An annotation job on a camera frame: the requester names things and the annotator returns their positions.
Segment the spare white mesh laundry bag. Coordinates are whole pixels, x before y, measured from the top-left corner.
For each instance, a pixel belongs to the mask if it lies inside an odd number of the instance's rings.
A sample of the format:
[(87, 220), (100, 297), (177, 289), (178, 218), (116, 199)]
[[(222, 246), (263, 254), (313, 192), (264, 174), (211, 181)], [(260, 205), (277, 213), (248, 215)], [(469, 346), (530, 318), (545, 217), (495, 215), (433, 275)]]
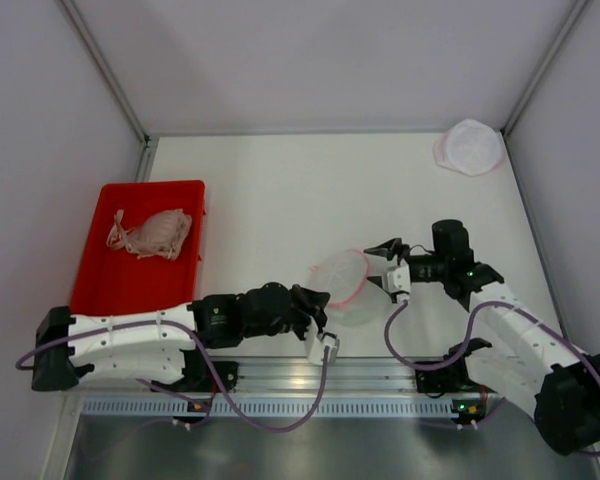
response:
[(433, 145), (434, 163), (468, 177), (478, 177), (505, 159), (504, 141), (491, 127), (465, 119), (445, 132)]

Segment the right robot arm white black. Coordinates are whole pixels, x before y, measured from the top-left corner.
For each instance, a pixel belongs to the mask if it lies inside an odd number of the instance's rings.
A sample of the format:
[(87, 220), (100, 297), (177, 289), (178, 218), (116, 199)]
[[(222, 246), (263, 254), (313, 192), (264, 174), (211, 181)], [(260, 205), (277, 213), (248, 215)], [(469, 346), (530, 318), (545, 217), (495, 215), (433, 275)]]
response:
[(370, 282), (396, 305), (389, 331), (410, 304), (415, 283), (438, 283), (469, 314), (461, 343), (439, 362), (404, 366), (458, 385), (483, 385), (522, 410), (556, 453), (600, 457), (600, 353), (589, 355), (533, 315), (492, 266), (478, 262), (468, 230), (455, 219), (432, 225), (433, 247), (421, 255), (399, 238), (365, 249), (395, 266)]

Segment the white mesh laundry bag pink trim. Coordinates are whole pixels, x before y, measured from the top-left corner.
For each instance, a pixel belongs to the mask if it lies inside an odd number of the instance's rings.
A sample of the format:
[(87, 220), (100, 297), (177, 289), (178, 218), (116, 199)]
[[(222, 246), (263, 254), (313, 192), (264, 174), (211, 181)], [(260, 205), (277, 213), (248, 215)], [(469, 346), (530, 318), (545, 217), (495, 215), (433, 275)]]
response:
[(307, 287), (330, 294), (325, 308), (330, 322), (359, 327), (381, 317), (387, 308), (384, 292), (368, 280), (371, 275), (368, 257), (348, 249), (311, 267)]

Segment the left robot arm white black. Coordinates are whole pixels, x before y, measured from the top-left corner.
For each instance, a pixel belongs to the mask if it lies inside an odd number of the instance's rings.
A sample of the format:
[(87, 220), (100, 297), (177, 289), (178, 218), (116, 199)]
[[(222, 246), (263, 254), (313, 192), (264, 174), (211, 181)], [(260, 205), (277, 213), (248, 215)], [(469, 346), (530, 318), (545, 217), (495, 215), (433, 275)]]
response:
[(36, 392), (66, 391), (84, 382), (144, 380), (171, 392), (232, 386), (232, 363), (215, 363), (213, 349), (246, 339), (293, 335), (307, 360), (329, 364), (339, 349), (327, 329), (330, 296), (299, 285), (271, 282), (240, 294), (149, 312), (89, 316), (51, 309), (36, 330), (34, 350), (19, 360)]

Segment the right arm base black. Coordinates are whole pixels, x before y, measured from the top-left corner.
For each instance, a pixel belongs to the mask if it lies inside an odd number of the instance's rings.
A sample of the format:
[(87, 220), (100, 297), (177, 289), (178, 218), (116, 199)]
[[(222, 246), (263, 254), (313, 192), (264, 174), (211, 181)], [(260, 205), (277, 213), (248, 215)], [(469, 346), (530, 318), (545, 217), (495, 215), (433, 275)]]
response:
[(448, 366), (426, 370), (425, 366), (434, 365), (436, 361), (418, 361), (416, 367), (413, 367), (417, 391), (431, 398), (459, 392), (476, 393), (479, 384), (469, 378), (466, 358), (476, 351), (491, 347), (491, 342), (474, 338), (469, 341), (462, 356)]

